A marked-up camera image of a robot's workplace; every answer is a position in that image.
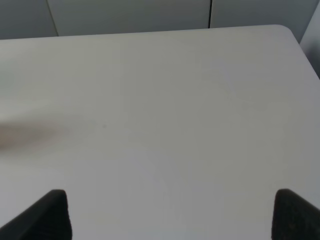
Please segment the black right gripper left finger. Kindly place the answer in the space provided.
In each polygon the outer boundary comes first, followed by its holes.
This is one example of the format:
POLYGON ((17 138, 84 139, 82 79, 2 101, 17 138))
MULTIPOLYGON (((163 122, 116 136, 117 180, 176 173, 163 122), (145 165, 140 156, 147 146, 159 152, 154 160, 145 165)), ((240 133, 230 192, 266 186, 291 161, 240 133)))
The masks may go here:
POLYGON ((71 240, 67 194, 53 189, 0 228, 2 240, 71 240))

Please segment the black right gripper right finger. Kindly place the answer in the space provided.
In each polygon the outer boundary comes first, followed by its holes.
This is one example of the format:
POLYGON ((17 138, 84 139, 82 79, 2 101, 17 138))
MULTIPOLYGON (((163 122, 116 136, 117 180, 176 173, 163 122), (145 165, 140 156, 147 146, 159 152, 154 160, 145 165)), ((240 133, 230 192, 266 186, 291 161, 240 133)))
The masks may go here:
POLYGON ((290 189, 276 192, 273 207, 272 240, 318 240, 320 210, 290 189))

